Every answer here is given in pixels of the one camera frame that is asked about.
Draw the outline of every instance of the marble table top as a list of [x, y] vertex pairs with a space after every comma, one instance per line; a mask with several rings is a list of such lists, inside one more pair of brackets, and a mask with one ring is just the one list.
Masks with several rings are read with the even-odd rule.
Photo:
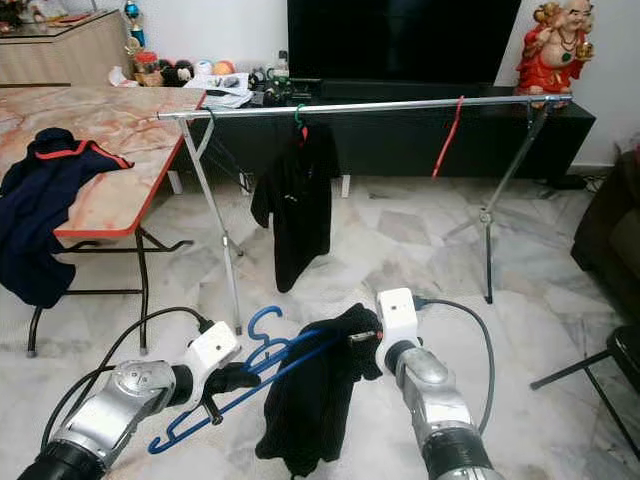
[[182, 138], [157, 112], [194, 110], [204, 91], [182, 88], [42, 87], [0, 90], [0, 179], [22, 160], [36, 133], [66, 128], [95, 140], [135, 166], [101, 173], [78, 192], [58, 237], [120, 237], [133, 233]]

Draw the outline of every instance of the red statue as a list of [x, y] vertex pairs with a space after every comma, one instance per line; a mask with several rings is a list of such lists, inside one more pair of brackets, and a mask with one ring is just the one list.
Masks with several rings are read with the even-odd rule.
[[580, 78], [585, 62], [593, 57], [593, 45], [587, 41], [592, 9], [589, 0], [569, 0], [564, 7], [549, 2], [535, 11], [538, 26], [524, 38], [517, 93], [571, 92], [571, 79]]

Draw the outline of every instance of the jacket with red trim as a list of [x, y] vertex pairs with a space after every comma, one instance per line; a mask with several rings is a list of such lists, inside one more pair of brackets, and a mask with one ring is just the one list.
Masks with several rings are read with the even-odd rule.
[[63, 250], [53, 230], [69, 219], [82, 185], [98, 173], [132, 166], [68, 130], [38, 132], [0, 185], [0, 284], [25, 303], [54, 306], [75, 267], [52, 257]]

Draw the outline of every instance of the sofa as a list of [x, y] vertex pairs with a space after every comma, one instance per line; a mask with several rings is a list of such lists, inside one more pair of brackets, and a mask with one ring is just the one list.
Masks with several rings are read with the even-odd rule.
[[576, 230], [571, 255], [625, 317], [640, 320], [640, 150], [619, 156]]

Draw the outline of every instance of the black tv screen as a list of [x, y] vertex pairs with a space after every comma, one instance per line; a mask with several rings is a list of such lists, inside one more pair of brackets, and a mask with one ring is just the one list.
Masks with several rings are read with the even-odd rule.
[[493, 83], [520, 0], [288, 0], [295, 78]]

